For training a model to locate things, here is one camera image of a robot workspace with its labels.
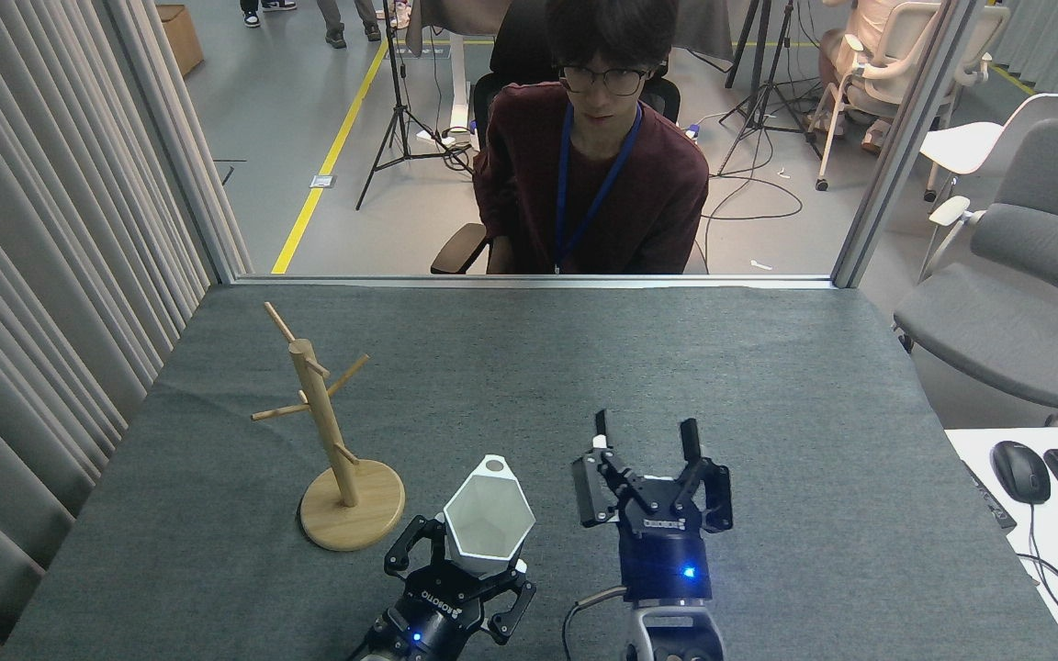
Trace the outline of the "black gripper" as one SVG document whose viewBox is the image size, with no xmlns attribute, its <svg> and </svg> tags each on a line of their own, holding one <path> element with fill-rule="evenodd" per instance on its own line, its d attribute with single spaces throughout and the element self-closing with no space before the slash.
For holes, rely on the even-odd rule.
<svg viewBox="0 0 1058 661">
<path fill-rule="evenodd" d="M 606 410 L 592 417 L 591 448 L 571 464 L 577 510 L 584 528 L 620 514 L 623 599 L 712 599 L 701 530 L 731 530 L 729 469 L 703 456 L 697 419 L 680 424 L 685 469 L 676 478 L 644 478 L 612 447 Z M 649 502 L 659 504 L 651 513 Z"/>
<path fill-rule="evenodd" d="M 482 623 L 495 644 L 511 641 L 536 594 L 528 565 L 511 561 L 491 577 L 475 577 L 446 562 L 445 537 L 446 524 L 416 515 L 387 551 L 385 573 L 406 582 L 395 605 L 373 623 L 373 660 L 457 660 Z M 409 573 L 411 549 L 420 540 L 432 543 L 432 556 Z M 484 620 L 484 603 L 509 591 L 515 594 L 512 606 Z"/>
</svg>

